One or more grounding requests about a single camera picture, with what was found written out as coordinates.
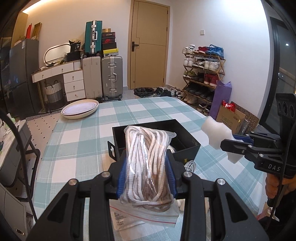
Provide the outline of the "person's hand holding gripper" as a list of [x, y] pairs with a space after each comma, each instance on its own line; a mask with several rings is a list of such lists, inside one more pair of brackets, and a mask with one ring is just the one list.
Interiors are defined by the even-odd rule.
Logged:
[[[283, 178], [282, 185], [287, 185], [287, 189], [285, 191], [285, 195], [293, 192], [296, 189], [296, 177], [292, 179]], [[273, 174], [267, 173], [267, 177], [265, 179], [265, 192], [268, 198], [273, 199], [278, 191], [278, 187], [280, 187], [279, 179]]]

